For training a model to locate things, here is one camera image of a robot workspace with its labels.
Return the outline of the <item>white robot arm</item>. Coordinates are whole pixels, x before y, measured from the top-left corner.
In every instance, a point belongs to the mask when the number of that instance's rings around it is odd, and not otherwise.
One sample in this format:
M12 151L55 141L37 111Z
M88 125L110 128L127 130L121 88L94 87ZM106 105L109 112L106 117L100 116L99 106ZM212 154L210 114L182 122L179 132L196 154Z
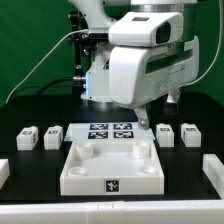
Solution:
M150 127L148 105L200 80L195 7L205 0L68 0L85 22L83 52L91 57L84 102L132 109Z

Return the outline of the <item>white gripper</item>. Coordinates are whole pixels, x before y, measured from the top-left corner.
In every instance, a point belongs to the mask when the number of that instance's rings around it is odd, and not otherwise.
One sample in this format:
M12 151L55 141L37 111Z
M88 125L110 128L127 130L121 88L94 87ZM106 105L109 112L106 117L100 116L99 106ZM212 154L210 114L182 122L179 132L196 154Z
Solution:
M180 54L167 55L167 51L167 46L160 46L115 47L111 52L109 60L111 99L119 106L135 109L138 126L141 129L149 128L147 110L142 105L168 94L164 112L167 115L175 115L181 96L181 91L176 88L197 77L199 70L197 37L185 42Z

